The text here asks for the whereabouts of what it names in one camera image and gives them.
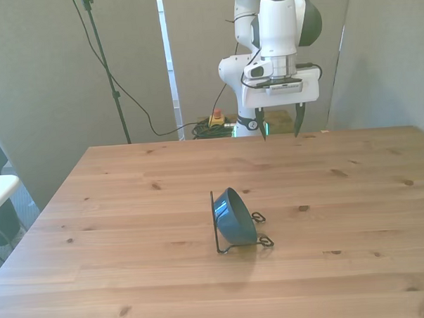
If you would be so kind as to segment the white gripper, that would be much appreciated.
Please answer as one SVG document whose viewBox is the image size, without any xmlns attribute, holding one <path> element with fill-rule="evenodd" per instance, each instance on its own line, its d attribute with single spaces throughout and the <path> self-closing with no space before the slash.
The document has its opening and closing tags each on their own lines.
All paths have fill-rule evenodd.
<svg viewBox="0 0 424 318">
<path fill-rule="evenodd" d="M 266 140 L 263 108 L 295 104 L 294 134 L 297 137 L 305 116 L 305 103 L 315 102 L 319 98 L 317 67 L 299 69 L 293 77 L 301 79 L 301 82 L 273 85 L 266 89 L 242 86 L 242 106 L 244 108 L 255 108 L 256 123 L 263 140 Z"/>
</svg>

